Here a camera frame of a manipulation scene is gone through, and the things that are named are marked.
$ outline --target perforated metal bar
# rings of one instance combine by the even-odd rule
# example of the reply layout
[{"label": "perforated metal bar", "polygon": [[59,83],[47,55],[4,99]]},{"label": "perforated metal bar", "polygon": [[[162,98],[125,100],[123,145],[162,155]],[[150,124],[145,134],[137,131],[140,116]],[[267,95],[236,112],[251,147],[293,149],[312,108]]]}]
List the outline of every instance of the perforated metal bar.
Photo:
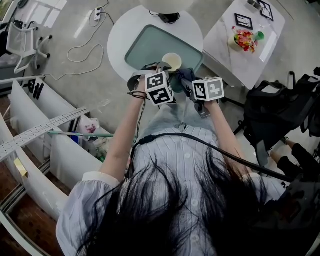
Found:
[{"label": "perforated metal bar", "polygon": [[0,145],[0,162],[3,161],[7,156],[12,154],[19,147],[23,147],[29,144],[30,142],[34,141],[41,135],[44,135],[48,131],[67,122],[70,122],[74,119],[77,119],[78,117],[85,115],[89,112],[90,110],[88,110],[86,107],[81,107],[69,113],[57,116],[46,123],[38,125],[34,128],[31,128],[30,130],[21,133],[18,136],[15,136],[13,140]]}]

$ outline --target electrical outlet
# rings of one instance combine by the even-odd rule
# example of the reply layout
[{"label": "electrical outlet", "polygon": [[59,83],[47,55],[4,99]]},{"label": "electrical outlet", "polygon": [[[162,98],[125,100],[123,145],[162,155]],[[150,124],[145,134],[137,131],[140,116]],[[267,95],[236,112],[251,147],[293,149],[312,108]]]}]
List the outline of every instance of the electrical outlet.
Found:
[{"label": "electrical outlet", "polygon": [[97,7],[94,9],[94,20],[97,22],[98,20],[100,20],[100,13],[101,13],[102,8],[101,7]]}]

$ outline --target white cable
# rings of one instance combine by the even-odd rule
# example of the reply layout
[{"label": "white cable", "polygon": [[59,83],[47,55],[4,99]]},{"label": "white cable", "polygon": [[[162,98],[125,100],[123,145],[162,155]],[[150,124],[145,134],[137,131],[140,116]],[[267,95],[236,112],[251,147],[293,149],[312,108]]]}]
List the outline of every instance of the white cable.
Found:
[{"label": "white cable", "polygon": [[101,7],[101,9],[103,10],[103,12],[104,12],[103,14],[104,14],[105,16],[104,16],[104,19],[103,19],[103,21],[100,23],[99,26],[98,26],[99,23],[97,23],[96,25],[93,25],[93,26],[90,24],[90,19],[91,19],[92,14],[95,13],[95,9],[94,9],[94,10],[91,12],[91,14],[90,14],[90,17],[89,17],[89,20],[88,20],[88,21],[89,21],[89,26],[90,26],[91,28],[95,28],[96,26],[98,26],[98,28],[93,32],[93,34],[92,34],[92,36],[90,37],[89,41],[86,42],[85,44],[81,45],[81,46],[76,46],[76,47],[71,48],[71,49],[68,51],[68,53],[67,53],[67,58],[68,58],[68,60],[69,60],[70,62],[73,62],[73,63],[81,63],[81,62],[86,61],[86,60],[89,58],[91,52],[92,52],[96,47],[100,46],[100,47],[102,48],[102,55],[101,55],[101,59],[100,59],[99,65],[98,65],[96,68],[94,68],[94,69],[92,69],[92,70],[89,70],[89,71],[86,71],[86,72],[82,72],[82,73],[66,73],[66,74],[60,76],[59,78],[55,78],[52,74],[49,74],[49,73],[48,73],[48,74],[43,74],[43,75],[45,75],[45,76],[51,76],[54,80],[58,81],[58,80],[60,80],[61,78],[63,78],[64,76],[67,76],[67,75],[79,76],[79,75],[83,75],[83,74],[87,74],[87,73],[93,72],[93,71],[95,71],[95,70],[97,70],[98,68],[101,67],[102,61],[103,61],[103,58],[104,58],[104,54],[105,54],[105,49],[104,49],[104,47],[103,47],[100,43],[96,44],[96,45],[89,51],[88,55],[87,55],[83,60],[73,60],[73,59],[70,59],[70,58],[69,58],[69,53],[70,53],[73,49],[82,48],[82,47],[86,46],[86,45],[91,41],[91,39],[94,37],[94,35],[95,35],[95,33],[98,31],[98,29],[99,29],[99,28],[102,26],[102,24],[105,22],[105,20],[106,20],[106,18],[107,18],[107,14],[105,14],[106,11],[105,11],[102,7]]}]

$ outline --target white table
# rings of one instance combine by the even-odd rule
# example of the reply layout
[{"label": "white table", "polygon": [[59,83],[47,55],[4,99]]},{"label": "white table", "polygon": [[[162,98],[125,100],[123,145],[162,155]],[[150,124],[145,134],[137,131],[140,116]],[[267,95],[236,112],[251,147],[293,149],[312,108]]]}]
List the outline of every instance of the white table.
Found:
[{"label": "white table", "polygon": [[[285,26],[285,18],[278,10],[268,0],[263,1],[271,5],[274,21],[247,8],[246,0],[235,0],[204,39],[204,64],[231,86],[251,90],[256,85]],[[244,29],[236,25],[235,14],[250,17],[253,33],[262,31],[265,35],[253,54],[235,51],[228,45],[229,37],[234,35],[232,26]]]},{"label": "white table", "polygon": [[128,81],[137,70],[125,62],[125,56],[147,25],[154,25],[180,38],[200,52],[204,40],[199,25],[186,11],[180,12],[175,24],[166,24],[157,16],[152,16],[142,5],[125,13],[114,25],[108,39],[108,57],[113,69],[120,77]]}]

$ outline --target mesh chair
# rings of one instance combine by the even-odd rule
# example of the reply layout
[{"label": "mesh chair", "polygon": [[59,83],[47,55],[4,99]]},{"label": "mesh chair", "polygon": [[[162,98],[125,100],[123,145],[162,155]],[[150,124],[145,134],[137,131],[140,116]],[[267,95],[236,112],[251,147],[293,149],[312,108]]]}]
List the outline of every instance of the mesh chair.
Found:
[{"label": "mesh chair", "polygon": [[39,69],[38,56],[42,56],[45,59],[50,58],[50,54],[44,54],[41,48],[53,36],[49,35],[45,39],[40,37],[35,42],[35,30],[38,30],[38,27],[20,29],[14,23],[10,24],[6,50],[20,56],[20,60],[14,69],[15,74],[27,69],[31,61],[34,61],[35,69]]}]

